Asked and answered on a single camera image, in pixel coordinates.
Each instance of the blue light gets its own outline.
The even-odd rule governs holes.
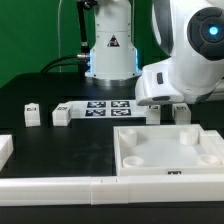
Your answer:
[[[90,51],[90,54],[89,54],[89,64],[90,64],[89,71],[90,71],[90,73],[93,73],[93,51],[92,50]]]
[[[212,27],[209,29],[209,33],[210,33],[211,35],[213,35],[213,36],[215,36],[216,34],[218,34],[218,32],[219,32],[219,29],[218,29],[218,27],[216,27],[216,26],[212,26]]]
[[[139,72],[139,68],[138,68],[138,51],[136,50],[136,53],[135,53],[135,60],[136,60],[136,72]]]

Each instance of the small white block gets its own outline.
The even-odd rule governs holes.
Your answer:
[[[67,126],[71,121],[71,107],[69,104],[60,103],[53,111],[53,125],[54,126]]]
[[[172,116],[175,121],[175,124],[191,123],[191,111],[186,103],[173,104]]]
[[[146,108],[146,124],[159,125],[161,120],[161,106],[152,105]]]
[[[7,162],[13,152],[13,142],[11,135],[0,135],[0,170]]]
[[[26,127],[40,126],[39,104],[30,103],[25,105],[24,116]]]

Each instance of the white block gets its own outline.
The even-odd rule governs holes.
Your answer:
[[[146,108],[146,124],[159,125],[161,120],[161,106],[152,105]]]
[[[91,181],[91,204],[128,203],[127,177],[99,177]]]
[[[67,126],[71,121],[71,107],[69,104],[60,103],[53,111],[53,125],[54,126]]]
[[[186,103],[173,104],[172,116],[176,124],[191,123],[191,111]]]
[[[13,143],[11,135],[0,135],[0,170],[7,162],[13,152]]]
[[[24,116],[26,127],[40,126],[39,104],[30,103],[25,105]]]

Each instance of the white cable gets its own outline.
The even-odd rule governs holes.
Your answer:
[[[58,5],[58,57],[61,57],[61,8],[63,0],[60,0]]]
[[[134,44],[134,37],[135,37],[135,0],[132,0],[132,36],[131,40]]]

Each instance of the white platform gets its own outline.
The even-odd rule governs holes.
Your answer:
[[[186,125],[115,127],[120,176],[0,179],[0,206],[224,201],[224,140],[216,131],[189,127],[198,131],[197,138],[183,131]],[[119,132],[130,128],[134,132],[124,133],[133,141],[126,144]],[[9,152],[2,158],[8,158],[11,137],[1,136],[1,142]],[[144,158],[144,164],[123,167],[123,159],[133,155]]]
[[[145,107],[135,100],[69,101],[72,119],[145,117]]]

